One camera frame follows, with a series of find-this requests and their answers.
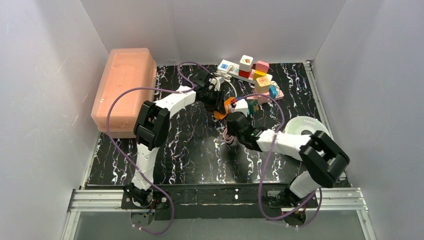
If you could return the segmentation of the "orange socket cube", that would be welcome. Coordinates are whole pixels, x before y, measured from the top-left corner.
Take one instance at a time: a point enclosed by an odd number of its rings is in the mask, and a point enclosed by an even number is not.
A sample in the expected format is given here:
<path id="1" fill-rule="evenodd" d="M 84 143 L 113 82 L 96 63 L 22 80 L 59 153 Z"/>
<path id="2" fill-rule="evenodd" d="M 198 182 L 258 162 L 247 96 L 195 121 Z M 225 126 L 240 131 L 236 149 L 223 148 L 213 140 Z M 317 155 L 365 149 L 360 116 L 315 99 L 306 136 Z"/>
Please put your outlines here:
<path id="1" fill-rule="evenodd" d="M 235 97 L 229 97 L 228 99 L 221 101 L 218 107 L 213 111 L 213 115 L 217 120 L 223 120 L 229 114 L 229 107 L 232 107 L 232 103 L 235 102 Z"/>

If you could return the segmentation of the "pink translucent storage box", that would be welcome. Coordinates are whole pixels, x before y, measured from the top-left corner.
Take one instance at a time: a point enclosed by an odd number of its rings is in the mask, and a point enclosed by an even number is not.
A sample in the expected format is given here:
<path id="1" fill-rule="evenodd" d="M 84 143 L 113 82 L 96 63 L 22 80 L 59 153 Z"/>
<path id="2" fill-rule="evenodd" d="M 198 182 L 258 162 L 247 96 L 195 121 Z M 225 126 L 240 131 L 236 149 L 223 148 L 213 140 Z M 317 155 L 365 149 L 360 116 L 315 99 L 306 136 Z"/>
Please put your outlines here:
<path id="1" fill-rule="evenodd" d="M 148 48 L 115 48 L 109 53 L 91 118 L 115 139 L 133 139 L 142 104 L 153 101 L 157 65 Z"/>

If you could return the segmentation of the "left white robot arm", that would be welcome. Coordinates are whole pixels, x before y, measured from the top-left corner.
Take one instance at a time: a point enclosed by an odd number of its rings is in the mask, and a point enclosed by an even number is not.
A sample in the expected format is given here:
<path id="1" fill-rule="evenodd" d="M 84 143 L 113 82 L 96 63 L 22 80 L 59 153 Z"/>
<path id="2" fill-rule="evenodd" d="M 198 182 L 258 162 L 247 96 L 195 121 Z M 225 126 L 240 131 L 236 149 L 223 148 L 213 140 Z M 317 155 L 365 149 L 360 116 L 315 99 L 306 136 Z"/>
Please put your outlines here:
<path id="1" fill-rule="evenodd" d="M 181 85 L 160 100 L 146 100 L 142 104 L 133 129 L 137 146 L 137 172 L 131 183 L 124 186 L 124 193 L 137 206 L 147 208 L 154 201 L 154 167 L 159 148 L 168 138 L 170 119 L 195 102 L 202 102 L 212 112 L 224 113 L 223 82 L 222 76 L 206 73 L 196 78 L 193 84 Z"/>

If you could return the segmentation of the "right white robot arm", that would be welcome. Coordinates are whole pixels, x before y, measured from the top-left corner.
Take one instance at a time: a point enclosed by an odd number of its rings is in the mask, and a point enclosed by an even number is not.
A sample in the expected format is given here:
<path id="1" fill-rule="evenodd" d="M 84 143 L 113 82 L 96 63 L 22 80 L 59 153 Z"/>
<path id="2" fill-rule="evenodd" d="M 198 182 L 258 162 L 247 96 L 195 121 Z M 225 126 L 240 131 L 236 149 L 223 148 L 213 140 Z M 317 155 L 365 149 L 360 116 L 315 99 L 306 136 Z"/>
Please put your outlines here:
<path id="1" fill-rule="evenodd" d="M 241 112 L 226 117 L 227 131 L 247 149 L 274 152 L 302 162 L 306 170 L 272 200 L 295 206 L 318 188 L 333 188 L 350 163 L 348 155 L 324 131 L 309 135 L 275 132 L 265 127 L 254 127 Z"/>

